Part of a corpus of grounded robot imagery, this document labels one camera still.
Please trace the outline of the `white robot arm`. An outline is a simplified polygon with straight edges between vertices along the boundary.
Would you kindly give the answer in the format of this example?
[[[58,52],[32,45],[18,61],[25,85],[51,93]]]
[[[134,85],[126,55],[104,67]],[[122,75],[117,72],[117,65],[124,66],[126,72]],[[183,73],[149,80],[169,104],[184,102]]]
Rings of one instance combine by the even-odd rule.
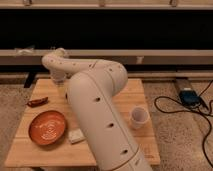
[[[68,59],[56,49],[42,57],[67,100],[101,171],[153,171],[112,97],[127,84],[125,67],[103,59]]]

